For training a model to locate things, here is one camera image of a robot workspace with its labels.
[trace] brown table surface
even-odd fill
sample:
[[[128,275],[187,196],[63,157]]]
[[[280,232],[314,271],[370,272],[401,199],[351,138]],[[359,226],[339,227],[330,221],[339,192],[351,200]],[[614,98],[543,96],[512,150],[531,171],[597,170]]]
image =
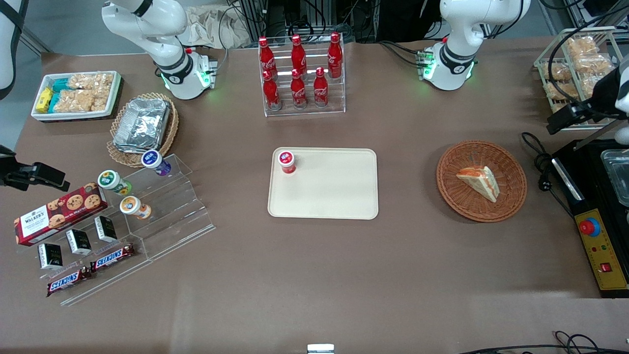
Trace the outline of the brown table surface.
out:
[[[553,343],[558,329],[626,350],[629,300],[598,298],[574,222],[537,189],[520,142],[533,132],[554,151],[582,137],[544,129],[550,110],[530,69],[549,42],[486,41],[454,92],[419,82],[378,45],[350,44],[347,112],[274,122],[262,113],[257,51],[230,52],[216,89],[175,101],[171,150],[192,168],[217,230],[61,307],[44,298],[35,255],[16,254],[11,222],[60,192],[0,188],[0,352],[303,353],[334,343],[339,353],[457,353]],[[167,93],[147,55],[44,56],[47,74],[95,70],[120,72],[122,102]],[[104,169],[131,173],[108,156],[110,125],[29,118],[19,160],[59,168],[73,186]],[[513,218],[478,224],[442,200],[437,161],[465,139],[495,142],[522,164],[528,196]],[[380,214],[271,217],[269,166],[280,146],[373,149]]]

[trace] aluminum foil container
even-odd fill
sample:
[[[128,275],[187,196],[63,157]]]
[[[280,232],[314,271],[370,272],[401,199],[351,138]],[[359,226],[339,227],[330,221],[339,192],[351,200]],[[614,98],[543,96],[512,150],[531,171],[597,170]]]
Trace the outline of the aluminum foil container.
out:
[[[114,146],[122,152],[143,154],[159,150],[168,125],[170,103],[164,100],[135,98],[129,102],[114,136]]]

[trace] coca-cola bottle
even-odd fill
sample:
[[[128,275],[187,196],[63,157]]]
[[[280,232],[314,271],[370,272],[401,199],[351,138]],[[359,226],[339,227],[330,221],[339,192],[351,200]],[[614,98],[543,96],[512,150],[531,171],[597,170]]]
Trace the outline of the coca-cola bottle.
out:
[[[319,108],[328,105],[328,81],[325,79],[325,71],[322,67],[316,68],[314,80],[314,104]]]
[[[341,49],[341,35],[332,32],[330,35],[330,48],[328,49],[328,75],[332,79],[338,79],[343,74],[343,50]]]
[[[308,104],[306,100],[306,85],[304,85],[304,81],[301,79],[301,75],[297,69],[292,70],[291,91],[292,103],[295,105],[295,108],[298,110],[306,108]]]
[[[264,78],[264,85],[262,85],[264,96],[267,98],[267,106],[272,111],[279,111],[282,109],[282,100],[279,99],[279,93],[277,92],[277,84],[273,81],[273,75],[269,70],[262,72]]]
[[[299,35],[292,36],[292,68],[299,72],[302,79],[306,79],[308,68],[306,67],[306,51],[301,46],[301,37]]]
[[[260,37],[258,43],[260,44],[260,63],[262,63],[262,70],[268,70],[273,80],[277,80],[275,57],[273,56],[271,48],[269,48],[267,37]]]

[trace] purple label bottle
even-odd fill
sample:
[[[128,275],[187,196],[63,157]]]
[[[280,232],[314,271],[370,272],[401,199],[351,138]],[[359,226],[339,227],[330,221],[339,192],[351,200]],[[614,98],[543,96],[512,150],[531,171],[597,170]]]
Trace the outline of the purple label bottle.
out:
[[[167,176],[170,173],[170,163],[162,158],[156,150],[149,150],[142,155],[142,164],[146,168],[155,170],[160,176]]]

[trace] bottle cap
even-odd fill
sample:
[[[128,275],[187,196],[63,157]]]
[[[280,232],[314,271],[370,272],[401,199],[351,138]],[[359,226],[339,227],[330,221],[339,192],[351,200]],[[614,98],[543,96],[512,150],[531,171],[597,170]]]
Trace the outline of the bottle cap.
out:
[[[98,176],[97,182],[106,190],[112,189],[120,183],[120,175],[116,171],[108,169]]]
[[[162,155],[156,150],[149,150],[142,154],[142,164],[146,168],[156,168],[162,163]]]
[[[122,199],[120,202],[120,211],[123,214],[133,215],[138,212],[141,206],[142,203],[140,203],[140,200],[137,199],[137,197],[130,195],[125,197],[125,199]]]
[[[284,167],[291,167],[292,164],[295,163],[295,157],[293,156],[292,152],[288,150],[280,152],[277,156],[277,160],[279,161],[279,164]]]
[[[273,78],[273,75],[271,75],[270,71],[265,70],[262,72],[262,78],[264,79],[264,81],[269,81]]]

